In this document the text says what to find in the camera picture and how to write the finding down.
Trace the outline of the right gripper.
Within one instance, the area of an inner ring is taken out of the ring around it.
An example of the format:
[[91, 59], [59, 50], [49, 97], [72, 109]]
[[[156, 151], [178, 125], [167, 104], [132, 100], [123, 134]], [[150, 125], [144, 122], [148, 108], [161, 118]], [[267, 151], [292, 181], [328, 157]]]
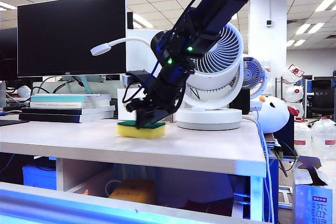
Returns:
[[167, 60], [157, 77], [145, 74], [141, 80], [145, 97], [125, 106], [130, 113], [137, 110], [137, 129], [156, 123], [177, 111], [183, 100], [186, 81], [194, 74], [194, 68], [192, 60]]

